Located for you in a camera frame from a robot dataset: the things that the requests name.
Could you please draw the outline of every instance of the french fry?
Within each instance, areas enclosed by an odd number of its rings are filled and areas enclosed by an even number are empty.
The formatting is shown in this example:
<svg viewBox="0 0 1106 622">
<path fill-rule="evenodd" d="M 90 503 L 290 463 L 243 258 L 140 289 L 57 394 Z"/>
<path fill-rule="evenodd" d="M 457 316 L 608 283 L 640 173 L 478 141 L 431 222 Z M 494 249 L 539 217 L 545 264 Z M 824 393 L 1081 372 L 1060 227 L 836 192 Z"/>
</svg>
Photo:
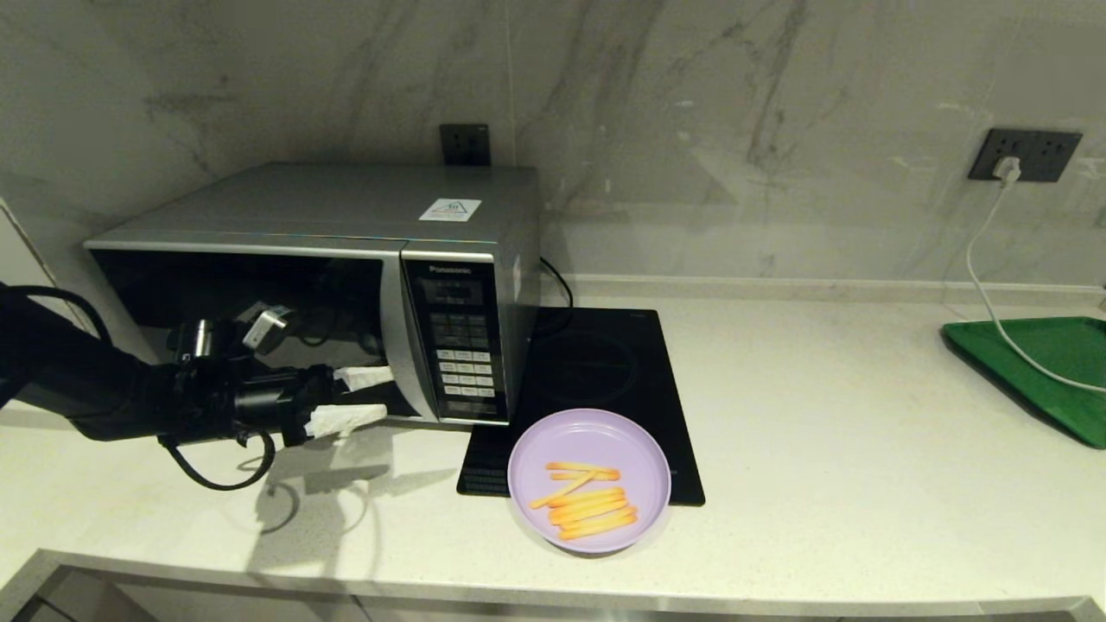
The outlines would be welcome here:
<svg viewBox="0 0 1106 622">
<path fill-rule="evenodd" d="M 616 469 L 589 465 L 587 463 L 549 463 L 546 470 L 597 470 L 599 473 L 618 473 Z"/>
<path fill-rule="evenodd" d="M 597 518 L 585 518 L 585 519 L 581 519 L 581 520 L 574 520 L 572 522 L 565 522 L 565 523 L 561 525 L 561 528 L 567 531 L 567 530 L 572 530 L 572 529 L 578 529 L 581 527 L 586 527 L 588 525 L 595 525 L 595 523 L 602 522 L 602 521 L 617 520 L 619 518 L 625 518 L 625 517 L 630 516 L 630 515 L 635 515 L 635 516 L 637 515 L 637 506 L 627 506 L 627 507 L 622 508 L 619 510 L 613 511 L 613 512 L 611 512 L 611 514 L 608 514 L 606 516 L 601 516 L 601 517 L 597 517 Z"/>
<path fill-rule="evenodd" d="M 630 514 L 625 514 L 627 510 L 633 511 Z M 562 526 L 564 530 L 561 531 L 560 538 L 562 540 L 575 540 L 576 538 L 583 538 L 584 536 L 605 533 L 613 529 L 626 527 L 627 525 L 633 525 L 635 522 L 637 522 L 637 508 L 630 506 L 603 518 L 582 520 L 572 525 L 564 525 Z"/>
<path fill-rule="evenodd" d="M 614 501 L 625 501 L 625 495 L 608 495 L 606 497 L 593 497 L 591 499 L 584 499 L 583 501 L 576 501 L 575 504 L 568 504 L 567 506 L 561 506 L 559 508 L 553 508 L 550 510 L 550 521 L 561 522 L 561 518 L 568 515 L 574 515 L 578 511 L 592 508 L 595 506 L 605 506 Z"/>
<path fill-rule="evenodd" d="M 619 486 L 613 488 L 601 488 L 598 490 L 589 490 L 587 493 L 573 493 L 572 495 L 565 495 L 563 497 L 557 497 L 549 502 L 551 508 L 560 508 L 563 506 L 570 506 L 572 504 L 578 504 L 586 501 L 588 499 L 603 498 L 603 497 L 619 497 L 625 496 L 626 491 Z"/>
<path fill-rule="evenodd" d="M 542 497 L 541 499 L 534 499 L 533 501 L 530 501 L 530 507 L 531 507 L 531 509 L 538 509 L 538 508 L 544 506 L 545 504 L 552 501 L 553 499 L 556 499 L 557 497 L 563 497 L 563 496 L 567 495 L 568 493 L 572 493 L 576 488 L 580 488 L 581 486 L 587 484 L 588 481 L 591 481 L 594 478 L 595 478 L 595 471 L 594 470 L 589 470 L 589 471 L 587 471 L 587 473 L 585 473 L 583 475 L 578 475 L 577 478 L 575 480 L 573 480 L 572 484 L 565 486 L 564 488 L 557 490 L 556 493 L 553 493 L 552 495 L 550 495 L 547 497 Z"/>
<path fill-rule="evenodd" d="M 614 500 L 604 500 L 598 504 L 587 504 L 581 508 L 568 506 L 566 508 L 562 508 L 561 510 L 553 510 L 550 512 L 550 522 L 553 525 L 571 525 L 586 518 L 603 516 L 615 510 L 620 510 L 628 505 L 629 501 L 627 501 L 625 497 L 620 497 Z"/>
<path fill-rule="evenodd" d="M 561 479 L 576 479 L 577 477 L 580 477 L 580 473 L 578 471 L 574 471 L 574 473 L 551 473 L 550 474 L 550 479 L 557 479 L 557 480 L 561 480 Z M 622 479 L 622 474 L 618 473 L 615 469 L 595 471 L 595 480 L 596 481 L 617 481 L 619 479 Z"/>
</svg>

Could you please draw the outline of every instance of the black wall socket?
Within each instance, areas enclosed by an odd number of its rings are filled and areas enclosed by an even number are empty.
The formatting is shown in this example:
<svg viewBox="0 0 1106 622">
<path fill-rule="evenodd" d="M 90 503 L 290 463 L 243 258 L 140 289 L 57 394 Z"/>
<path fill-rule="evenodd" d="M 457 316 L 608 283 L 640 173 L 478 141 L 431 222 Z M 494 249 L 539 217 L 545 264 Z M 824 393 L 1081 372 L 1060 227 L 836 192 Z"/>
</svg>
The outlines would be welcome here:
<svg viewBox="0 0 1106 622">
<path fill-rule="evenodd" d="M 439 125 L 438 128 L 446 166 L 491 166 L 487 125 Z"/>
<path fill-rule="evenodd" d="M 1077 132 L 995 127 L 987 133 L 968 178 L 993 182 L 994 165 L 1003 157 L 1016 156 L 1021 160 L 1021 182 L 1056 182 L 1081 138 L 1083 134 Z"/>
</svg>

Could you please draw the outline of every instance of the panasonic logo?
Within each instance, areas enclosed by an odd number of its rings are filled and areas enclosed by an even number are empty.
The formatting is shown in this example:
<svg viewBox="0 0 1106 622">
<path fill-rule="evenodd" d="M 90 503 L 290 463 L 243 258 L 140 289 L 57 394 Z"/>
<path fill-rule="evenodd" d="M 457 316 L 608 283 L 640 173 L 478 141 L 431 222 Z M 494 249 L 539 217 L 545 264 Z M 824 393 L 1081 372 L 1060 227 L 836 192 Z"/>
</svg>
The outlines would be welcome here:
<svg viewBox="0 0 1106 622">
<path fill-rule="evenodd" d="M 471 274 L 471 268 L 439 268 L 437 266 L 430 266 L 431 272 L 437 272 L 438 274 Z"/>
</svg>

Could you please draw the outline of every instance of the digital display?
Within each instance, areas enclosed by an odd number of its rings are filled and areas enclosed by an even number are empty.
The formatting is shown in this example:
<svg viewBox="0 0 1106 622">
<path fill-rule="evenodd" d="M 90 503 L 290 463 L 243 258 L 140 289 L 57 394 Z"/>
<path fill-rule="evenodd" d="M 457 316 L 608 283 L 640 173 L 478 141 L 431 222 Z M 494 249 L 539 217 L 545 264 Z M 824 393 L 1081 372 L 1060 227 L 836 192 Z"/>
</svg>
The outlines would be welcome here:
<svg viewBox="0 0 1106 622">
<path fill-rule="evenodd" d="M 418 279 L 426 301 L 430 304 L 483 304 L 483 290 L 479 281 L 442 281 Z"/>
</svg>

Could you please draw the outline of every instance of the black cooktop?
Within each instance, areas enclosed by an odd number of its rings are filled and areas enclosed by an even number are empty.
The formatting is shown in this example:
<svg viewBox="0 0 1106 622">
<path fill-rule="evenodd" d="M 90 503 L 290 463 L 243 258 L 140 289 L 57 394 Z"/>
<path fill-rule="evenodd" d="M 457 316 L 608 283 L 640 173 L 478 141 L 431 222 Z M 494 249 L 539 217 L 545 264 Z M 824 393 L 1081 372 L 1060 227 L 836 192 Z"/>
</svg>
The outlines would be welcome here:
<svg viewBox="0 0 1106 622">
<path fill-rule="evenodd" d="M 657 439 L 672 474 L 671 505 L 706 502 L 660 318 L 636 309 L 539 312 L 514 418 L 508 427 L 473 427 L 457 491 L 509 496 L 507 462 L 519 435 L 546 415 L 582 407 L 618 413 Z"/>
</svg>

